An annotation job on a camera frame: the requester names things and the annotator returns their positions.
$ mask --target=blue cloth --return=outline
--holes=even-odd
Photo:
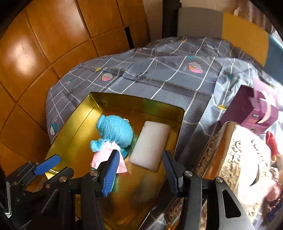
[[[90,142],[90,148],[93,152],[101,150],[106,141],[116,142],[121,148],[121,154],[125,159],[128,152],[124,149],[128,147],[133,139],[133,129],[131,125],[123,118],[116,115],[101,115],[97,121],[96,128],[101,136],[98,140]]]

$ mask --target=checkered blanket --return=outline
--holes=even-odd
[[[170,37],[122,54],[82,62],[48,92],[50,142],[90,92],[138,96],[184,109],[175,156],[191,169],[209,138],[220,129],[218,120],[240,85],[253,87],[252,77],[283,92],[282,85],[263,72],[254,58],[222,39]],[[282,132],[280,120],[281,112],[271,127],[274,134]],[[163,229],[161,212],[152,213],[145,228]]]

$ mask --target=tissue box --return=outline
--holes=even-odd
[[[222,125],[227,121],[237,122],[260,135],[278,119],[277,93],[257,78],[253,82],[253,89],[240,86],[220,121]]]

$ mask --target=white sponge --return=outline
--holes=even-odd
[[[130,162],[146,169],[157,171],[169,133],[169,125],[146,121],[130,156]]]

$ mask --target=doll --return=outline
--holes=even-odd
[[[90,142],[90,148],[95,153],[91,162],[92,170],[97,169],[101,162],[107,161],[115,149],[120,154],[117,173],[127,172],[124,159],[127,157],[128,152],[125,148],[131,144],[133,139],[133,130],[128,120],[115,115],[101,115],[96,128],[100,138]]]

